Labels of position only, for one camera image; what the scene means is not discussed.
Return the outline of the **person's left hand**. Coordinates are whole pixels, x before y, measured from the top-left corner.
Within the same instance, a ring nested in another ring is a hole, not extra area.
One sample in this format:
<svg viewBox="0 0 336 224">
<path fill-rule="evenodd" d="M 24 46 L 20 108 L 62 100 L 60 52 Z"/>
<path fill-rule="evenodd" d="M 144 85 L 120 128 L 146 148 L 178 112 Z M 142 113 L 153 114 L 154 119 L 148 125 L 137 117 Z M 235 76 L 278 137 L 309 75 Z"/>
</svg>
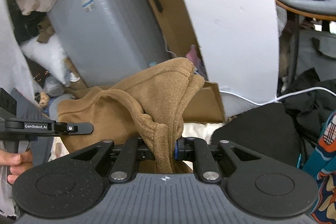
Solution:
<svg viewBox="0 0 336 224">
<path fill-rule="evenodd" d="M 24 153 L 1 151 L 1 166 L 9 167 L 10 173 L 7 175 L 7 181 L 13 184 L 22 173 L 33 167 L 32 152 L 30 149 Z"/>
</svg>

